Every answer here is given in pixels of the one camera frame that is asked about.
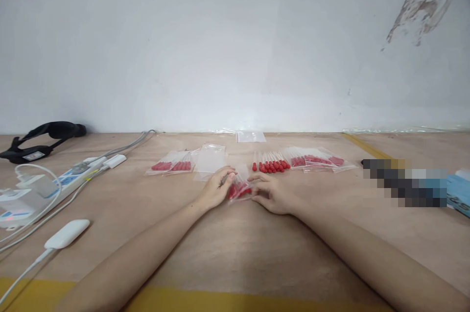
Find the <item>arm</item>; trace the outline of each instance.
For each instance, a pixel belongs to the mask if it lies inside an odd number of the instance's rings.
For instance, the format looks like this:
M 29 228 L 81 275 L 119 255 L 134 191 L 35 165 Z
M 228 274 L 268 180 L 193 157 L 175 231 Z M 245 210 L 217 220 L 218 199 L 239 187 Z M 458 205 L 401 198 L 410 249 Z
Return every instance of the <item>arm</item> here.
M 254 201 L 303 221 L 398 311 L 470 311 L 464 294 L 384 240 L 289 193 L 278 179 L 256 174 L 249 181 L 254 179 L 261 180 L 253 190 Z
M 152 225 L 110 255 L 66 295 L 56 311 L 119 311 L 189 228 L 222 203 L 234 177 L 233 168 L 219 170 L 194 202 Z

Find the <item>gray cable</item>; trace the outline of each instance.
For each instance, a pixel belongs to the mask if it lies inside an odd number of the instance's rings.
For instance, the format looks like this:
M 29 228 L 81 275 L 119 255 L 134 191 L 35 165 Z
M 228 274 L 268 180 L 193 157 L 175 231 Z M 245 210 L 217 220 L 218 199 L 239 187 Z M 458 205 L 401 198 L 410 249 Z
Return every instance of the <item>gray cable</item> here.
M 153 129 L 151 129 L 151 130 L 149 130 L 149 131 L 147 131 L 147 132 L 144 131 L 144 132 L 142 132 L 142 134 L 139 136 L 139 138 L 137 138 L 135 141 L 133 141 L 133 142 L 130 143 L 129 145 L 125 145 L 125 146 L 123 146 L 123 147 L 121 147 L 121 148 L 116 148 L 116 149 L 110 150 L 110 151 L 104 153 L 103 155 L 100 155 L 99 157 L 95 158 L 95 160 L 96 160 L 96 159 L 99 159 L 99 158 L 102 158 L 102 157 L 108 157 L 108 156 L 110 156 L 110 155 L 114 155 L 114 154 L 116 154 L 116 153 L 122 152 L 123 150 L 129 149 L 129 148 L 135 146 L 136 144 L 139 144 L 140 142 L 142 142 L 142 141 L 148 136 L 148 134 L 149 134 L 150 132 L 156 132 L 156 131 L 153 130 Z M 89 161 L 87 161 L 86 163 L 87 163 L 87 165 L 88 165 L 88 164 L 90 164 L 90 163 L 92 163 L 92 162 L 94 162 L 94 160 L 89 160 Z

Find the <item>forearm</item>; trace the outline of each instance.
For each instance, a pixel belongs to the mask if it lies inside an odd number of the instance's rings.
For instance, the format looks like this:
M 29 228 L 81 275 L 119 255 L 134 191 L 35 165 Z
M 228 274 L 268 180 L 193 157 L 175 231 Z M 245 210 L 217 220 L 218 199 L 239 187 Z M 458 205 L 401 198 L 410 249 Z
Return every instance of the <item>forearm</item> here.
M 301 200 L 292 214 L 398 311 L 469 311 L 464 294 L 361 227 Z
M 131 239 L 80 281 L 57 311 L 121 309 L 208 209 L 193 202 Z

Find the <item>power adapter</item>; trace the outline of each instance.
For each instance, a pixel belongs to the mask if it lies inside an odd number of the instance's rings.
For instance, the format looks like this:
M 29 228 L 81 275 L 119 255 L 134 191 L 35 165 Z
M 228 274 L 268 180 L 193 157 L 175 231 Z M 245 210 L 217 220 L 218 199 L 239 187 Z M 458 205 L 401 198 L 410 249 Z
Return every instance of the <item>power adapter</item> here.
M 16 184 L 16 187 L 18 187 L 20 190 L 32 189 L 42 198 L 47 198 L 58 188 L 54 181 L 49 179 L 46 175 L 18 175 L 17 177 L 20 182 Z
M 40 255 L 32 265 L 30 265 L 22 275 L 10 286 L 10 288 L 6 291 L 6 293 L 0 298 L 0 305 L 5 302 L 7 296 L 13 288 L 20 282 L 20 280 L 29 273 L 35 266 L 41 263 L 44 258 L 46 258 L 49 254 L 54 252 L 55 250 L 60 250 L 66 248 L 70 245 L 80 234 L 90 225 L 90 221 L 86 219 L 79 219 L 73 220 L 60 229 L 54 236 L 52 236 L 49 240 L 47 240 L 44 248 L 46 249 L 42 255 Z
M 119 164 L 121 164 L 122 162 L 124 162 L 126 159 L 127 159 L 127 158 L 126 158 L 125 155 L 118 154 L 118 155 L 115 155 L 114 157 L 112 157 L 111 159 L 106 160 L 106 161 L 103 163 L 103 166 L 107 166 L 107 167 L 109 167 L 109 168 L 115 168 L 116 166 L 118 166 Z

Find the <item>yellow stripe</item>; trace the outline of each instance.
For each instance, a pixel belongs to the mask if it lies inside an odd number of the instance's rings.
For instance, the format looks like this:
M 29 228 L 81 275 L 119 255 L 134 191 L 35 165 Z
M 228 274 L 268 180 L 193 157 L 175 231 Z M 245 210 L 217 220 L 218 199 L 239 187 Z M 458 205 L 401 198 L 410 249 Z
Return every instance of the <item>yellow stripe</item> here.
M 352 134 L 343 133 L 343 136 L 348 141 L 354 143 L 356 146 L 358 146 L 362 150 L 368 152 L 370 155 L 372 155 L 376 159 L 394 159 L 390 155 L 384 153 L 383 151 L 378 150 L 374 146 L 364 142 L 363 140 L 359 139 L 356 136 L 353 136 Z
M 3 293 L 13 279 L 0 278 Z M 25 279 L 12 291 L 0 311 L 49 312 L 75 285 L 74 282 Z M 146 286 L 126 308 L 129 312 L 259 312 L 259 311 L 330 311 L 330 312 L 391 312 L 385 305 L 302 301 L 274 296 L 254 296 L 207 291 L 186 291 L 174 288 Z

